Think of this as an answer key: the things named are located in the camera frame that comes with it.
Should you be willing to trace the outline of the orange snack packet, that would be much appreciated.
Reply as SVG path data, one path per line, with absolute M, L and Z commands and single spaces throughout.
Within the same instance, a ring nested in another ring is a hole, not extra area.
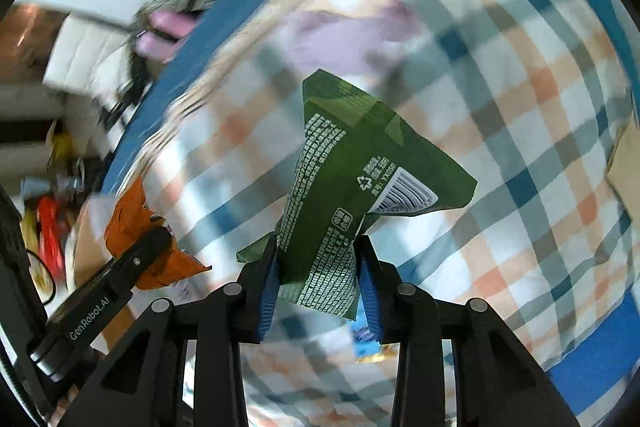
M 165 219 L 162 216 L 155 217 L 149 208 L 142 178 L 138 176 L 116 202 L 104 232 L 106 249 L 113 257 L 119 258 L 146 233 L 163 228 L 164 224 Z M 184 253 L 176 240 L 171 239 L 170 246 L 162 249 L 154 258 L 138 278 L 136 286 L 140 291 L 150 291 L 209 270 L 210 267 Z

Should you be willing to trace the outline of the green snack packet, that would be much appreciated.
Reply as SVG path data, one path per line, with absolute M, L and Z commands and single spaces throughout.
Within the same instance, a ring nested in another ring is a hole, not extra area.
M 304 144 L 276 228 L 239 251 L 277 246 L 280 298 L 353 319 L 354 242 L 378 218 L 469 204 L 476 181 L 390 106 L 324 70 L 303 82 Z

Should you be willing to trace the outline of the purple knitted sock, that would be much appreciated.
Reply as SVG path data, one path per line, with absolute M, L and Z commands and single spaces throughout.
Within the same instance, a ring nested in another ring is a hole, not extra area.
M 382 77 L 396 68 L 426 27 L 413 9 L 394 0 L 363 17 L 298 11 L 283 30 L 284 55 L 301 72 Z

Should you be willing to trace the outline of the blue snack packet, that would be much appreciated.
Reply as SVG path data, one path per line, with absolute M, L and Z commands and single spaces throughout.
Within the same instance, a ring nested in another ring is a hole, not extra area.
M 350 323 L 350 331 L 357 363 L 381 363 L 397 358 L 398 344 L 382 345 L 376 340 L 369 329 L 362 303 L 358 303 L 355 320 Z

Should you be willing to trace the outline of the red plastic bag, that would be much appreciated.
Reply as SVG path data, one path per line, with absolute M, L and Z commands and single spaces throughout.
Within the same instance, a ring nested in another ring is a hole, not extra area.
M 40 226 L 39 254 L 55 282 L 65 280 L 65 259 L 62 237 L 68 230 L 60 205 L 51 195 L 43 195 L 36 206 L 37 223 Z

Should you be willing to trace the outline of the brown cardboard box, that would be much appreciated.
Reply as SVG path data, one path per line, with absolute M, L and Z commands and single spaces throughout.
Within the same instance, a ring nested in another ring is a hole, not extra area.
M 605 178 L 624 204 L 631 223 L 639 228 L 640 146 L 639 126 L 631 121 L 618 129 Z

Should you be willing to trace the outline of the white leather chair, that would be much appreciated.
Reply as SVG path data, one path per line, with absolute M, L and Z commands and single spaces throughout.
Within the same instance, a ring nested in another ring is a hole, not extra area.
M 54 40 L 42 83 L 112 106 L 131 81 L 129 37 L 125 27 L 70 12 Z

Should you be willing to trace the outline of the pink suitcase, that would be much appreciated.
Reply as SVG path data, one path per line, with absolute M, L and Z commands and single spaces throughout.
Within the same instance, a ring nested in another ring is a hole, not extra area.
M 134 52 L 155 62 L 168 63 L 196 26 L 198 19 L 188 13 L 152 12 L 145 17 L 142 31 L 134 37 Z

